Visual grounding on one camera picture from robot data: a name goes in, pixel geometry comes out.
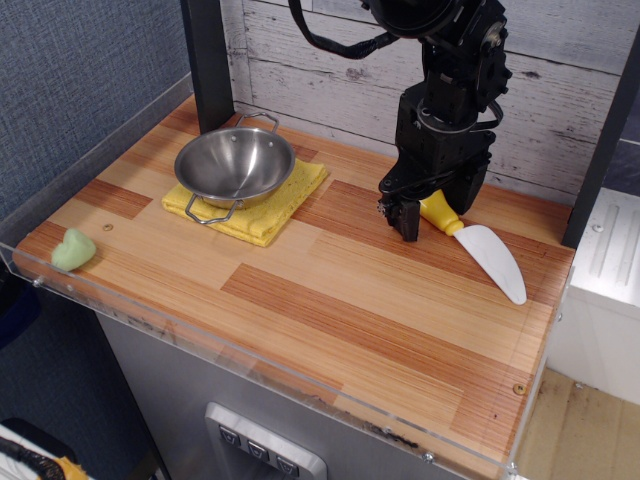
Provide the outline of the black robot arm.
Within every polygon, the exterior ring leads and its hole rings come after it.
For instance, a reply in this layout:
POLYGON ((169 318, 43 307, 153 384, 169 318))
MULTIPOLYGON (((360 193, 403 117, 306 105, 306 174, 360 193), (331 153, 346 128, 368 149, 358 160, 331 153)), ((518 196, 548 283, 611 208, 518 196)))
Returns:
POLYGON ((407 242, 418 238, 421 200, 438 190, 454 212, 473 204, 508 90, 505 8, 498 1, 372 1, 388 33, 422 45, 424 79, 399 100, 398 159, 379 184, 379 208, 407 242))

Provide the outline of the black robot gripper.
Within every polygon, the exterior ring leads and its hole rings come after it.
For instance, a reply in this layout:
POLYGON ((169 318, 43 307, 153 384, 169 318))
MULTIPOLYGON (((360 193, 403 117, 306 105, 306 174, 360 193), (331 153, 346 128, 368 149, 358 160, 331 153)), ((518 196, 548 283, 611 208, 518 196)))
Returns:
POLYGON ((472 116, 450 125, 435 117, 420 82, 401 95, 395 144, 398 159, 380 181, 379 208, 405 242, 416 242, 420 204, 441 190, 449 206, 464 215, 478 195, 491 159, 495 133, 476 128, 472 116))

